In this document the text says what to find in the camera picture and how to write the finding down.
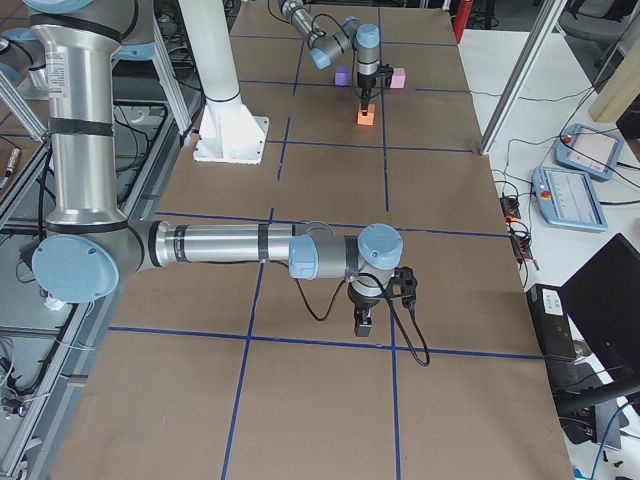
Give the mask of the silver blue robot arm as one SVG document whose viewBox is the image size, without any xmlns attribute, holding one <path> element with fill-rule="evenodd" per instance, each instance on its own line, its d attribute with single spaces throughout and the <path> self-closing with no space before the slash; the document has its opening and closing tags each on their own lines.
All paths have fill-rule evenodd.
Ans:
<svg viewBox="0 0 640 480">
<path fill-rule="evenodd" d="M 381 63 L 379 27 L 349 16 L 337 23 L 335 33 L 328 34 L 317 23 L 320 14 L 312 17 L 303 1 L 279 1 L 278 6 L 284 20 L 304 39 L 319 70 L 329 67 L 348 51 L 354 52 L 357 87 L 360 89 L 357 97 L 362 115 L 368 118 L 371 115 L 372 90 L 378 80 L 389 83 L 393 76 L 393 68 Z"/>
<path fill-rule="evenodd" d="M 122 279 L 172 263 L 279 263 L 295 279 L 306 308 L 324 321 L 345 283 L 354 305 L 354 330 L 368 336 L 371 309 L 382 299 L 401 326 L 392 303 L 401 285 L 403 240 L 386 224 L 358 236 L 337 235 L 323 222 L 299 225 L 131 224 L 118 208 L 112 60 L 122 47 L 155 53 L 153 2 L 22 1 L 31 31 L 44 47 L 49 100 L 48 133 L 54 163 L 53 211 L 45 237 L 32 254 L 31 270 L 48 293 L 66 303 L 89 303 L 110 295 Z M 194 159 L 259 164 L 267 117 L 243 103 L 222 1 L 179 1 L 193 58 L 206 98 Z M 310 48 L 318 69 L 352 50 L 360 107 L 369 114 L 371 90 L 394 73 L 380 62 L 377 25 L 357 17 L 336 22 L 329 35 L 316 26 L 304 1 L 278 1 L 285 23 Z M 300 279 L 340 278 L 328 312 L 315 314 Z"/>
</svg>

